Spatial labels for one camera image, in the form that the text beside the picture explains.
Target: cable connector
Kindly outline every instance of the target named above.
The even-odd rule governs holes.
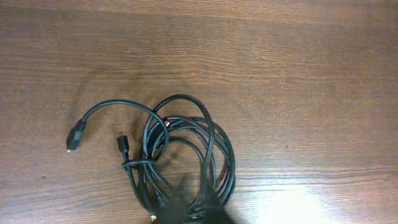
[[[81,137],[83,136],[83,131],[87,122],[83,122],[81,119],[76,123],[76,125],[70,130],[67,138],[67,148],[69,150],[75,150],[79,146]]]
[[[118,137],[116,139],[118,140],[119,151],[121,153],[129,152],[129,150],[130,150],[129,140],[127,139],[127,136],[125,135],[125,133],[119,132]]]

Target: cord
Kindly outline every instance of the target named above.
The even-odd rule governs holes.
[[[186,116],[166,116],[161,118],[157,112],[173,100],[188,100],[196,104],[203,114],[203,117]],[[107,100],[98,103],[89,109],[81,120],[72,128],[67,138],[68,150],[74,150],[78,147],[84,128],[87,125],[88,118],[97,110],[108,105],[129,105],[150,114],[143,134],[142,147],[139,153],[139,159],[129,159],[129,144],[127,136],[119,133],[117,138],[118,147],[123,154],[124,162],[122,168],[128,173],[131,187],[140,201],[141,205],[149,212],[151,217],[156,217],[162,207],[166,207],[169,202],[169,195],[162,188],[170,188],[169,182],[162,176],[157,167],[157,161],[166,152],[169,144],[180,143],[191,147],[199,157],[201,162],[201,181],[198,197],[190,203],[185,218],[185,223],[203,223],[205,217],[205,189],[207,184],[211,185],[222,204],[225,206],[233,193],[235,186],[235,159],[231,142],[224,130],[211,120],[210,114],[203,103],[189,95],[173,95],[160,102],[153,110],[130,100]],[[172,134],[187,130],[195,134],[203,143],[206,153],[194,143]],[[225,157],[225,176],[218,184],[216,175],[216,164],[213,155],[213,146],[222,152]],[[133,170],[138,172],[138,180],[133,174]]]

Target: black cable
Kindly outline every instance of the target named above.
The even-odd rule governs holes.
[[[173,100],[188,100],[196,104],[203,114],[200,117],[167,116],[161,118],[157,112]],[[118,145],[124,158],[122,168],[128,173],[132,189],[141,205],[151,214],[157,215],[159,210],[167,206],[169,196],[161,185],[169,189],[169,182],[162,176],[156,162],[165,153],[169,144],[181,143],[191,147],[201,162],[201,183],[198,198],[189,206],[185,223],[203,223],[205,211],[205,189],[210,184],[220,200],[222,206],[228,202],[235,186],[235,159],[231,142],[224,130],[211,120],[210,114],[203,103],[189,95],[173,95],[160,102],[153,110],[130,100],[108,100],[98,103],[88,110],[81,120],[70,131],[67,147],[74,150],[78,147],[88,118],[98,109],[115,104],[129,105],[150,114],[143,134],[143,143],[139,159],[129,159],[127,136],[119,134]],[[203,143],[206,154],[203,155],[199,148],[186,139],[170,137],[172,134],[187,130],[195,134]],[[216,164],[213,155],[213,146],[223,153],[225,157],[225,177],[217,184]],[[138,172],[138,181],[133,175],[133,170]]]

